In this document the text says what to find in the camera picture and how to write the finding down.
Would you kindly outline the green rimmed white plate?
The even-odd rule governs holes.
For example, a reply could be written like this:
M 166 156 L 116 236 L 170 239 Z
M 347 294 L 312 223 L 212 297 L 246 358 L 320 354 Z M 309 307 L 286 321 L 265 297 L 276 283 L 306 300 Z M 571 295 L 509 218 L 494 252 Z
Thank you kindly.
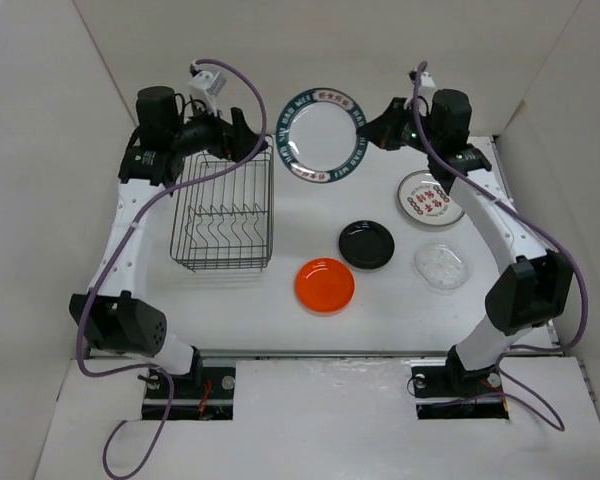
M 278 156 L 303 181 L 341 181 L 365 157 L 368 141 L 357 134 L 365 124 L 362 108 L 350 95 L 327 87 L 305 90 L 289 100 L 278 117 Z

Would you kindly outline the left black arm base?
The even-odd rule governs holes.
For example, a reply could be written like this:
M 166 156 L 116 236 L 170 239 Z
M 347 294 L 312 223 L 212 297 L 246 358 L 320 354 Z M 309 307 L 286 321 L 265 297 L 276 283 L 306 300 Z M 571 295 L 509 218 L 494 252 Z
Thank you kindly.
M 142 420 L 160 420 L 166 408 L 169 385 L 155 369 L 138 378 L 145 382 Z M 168 419 L 174 421 L 230 421 L 233 419 L 236 368 L 204 366 L 199 379 L 174 376 L 174 393 Z

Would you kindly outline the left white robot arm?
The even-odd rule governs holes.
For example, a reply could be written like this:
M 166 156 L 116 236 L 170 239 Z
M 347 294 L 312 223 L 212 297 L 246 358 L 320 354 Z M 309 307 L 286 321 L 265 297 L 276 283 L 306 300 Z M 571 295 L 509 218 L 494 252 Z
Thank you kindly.
M 208 152 L 229 161 L 232 172 L 260 153 L 264 129 L 253 131 L 242 110 L 224 120 L 206 101 L 183 115 L 183 104 L 170 87 L 140 90 L 135 104 L 138 125 L 126 145 L 118 172 L 118 200 L 105 252 L 84 293 L 75 293 L 69 312 L 78 327 L 76 359 L 82 373 L 85 347 L 128 355 L 137 368 L 169 377 L 184 397 L 203 387 L 199 351 L 168 331 L 165 314 L 146 300 L 149 257 L 165 206 L 181 188 L 184 160 Z

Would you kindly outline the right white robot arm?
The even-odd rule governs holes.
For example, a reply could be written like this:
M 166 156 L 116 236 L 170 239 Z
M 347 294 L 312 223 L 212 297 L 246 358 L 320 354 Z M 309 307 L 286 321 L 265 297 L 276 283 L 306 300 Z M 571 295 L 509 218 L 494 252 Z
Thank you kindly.
M 468 141 L 471 115 L 465 93 L 442 89 L 425 115 L 414 101 L 395 97 L 379 117 L 357 130 L 358 137 L 382 150 L 409 146 L 426 154 L 430 173 L 469 216 L 498 268 L 484 300 L 484 318 L 451 347 L 444 366 L 421 369 L 424 398 L 482 393 L 501 354 L 563 313 L 573 276 L 566 255 L 522 225 L 498 192 L 491 163 Z

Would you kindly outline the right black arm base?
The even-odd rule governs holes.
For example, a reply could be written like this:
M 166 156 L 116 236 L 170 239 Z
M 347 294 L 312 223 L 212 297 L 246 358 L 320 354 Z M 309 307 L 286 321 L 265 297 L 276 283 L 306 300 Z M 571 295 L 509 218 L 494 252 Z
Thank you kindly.
M 407 387 L 419 420 L 509 419 L 502 380 L 494 369 L 457 386 L 443 365 L 416 364 Z

